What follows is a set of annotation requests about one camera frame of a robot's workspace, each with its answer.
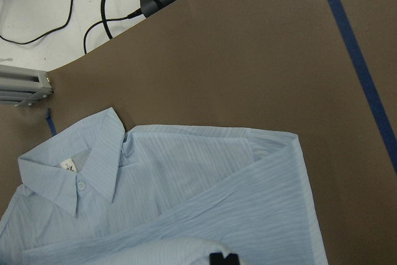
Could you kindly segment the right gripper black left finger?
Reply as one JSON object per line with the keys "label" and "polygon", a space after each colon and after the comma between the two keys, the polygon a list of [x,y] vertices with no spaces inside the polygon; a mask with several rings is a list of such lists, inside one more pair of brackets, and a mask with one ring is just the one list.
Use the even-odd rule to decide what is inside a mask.
{"label": "right gripper black left finger", "polygon": [[209,255],[209,265],[224,265],[225,264],[225,258],[223,253],[218,252],[218,253],[211,253]]}

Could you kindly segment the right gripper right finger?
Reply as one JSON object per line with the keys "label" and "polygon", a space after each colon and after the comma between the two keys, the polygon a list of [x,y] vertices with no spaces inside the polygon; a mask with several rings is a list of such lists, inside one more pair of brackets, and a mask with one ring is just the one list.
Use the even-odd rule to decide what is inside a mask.
{"label": "right gripper right finger", "polygon": [[230,253],[225,258],[225,264],[226,265],[240,265],[239,256],[237,254]]}

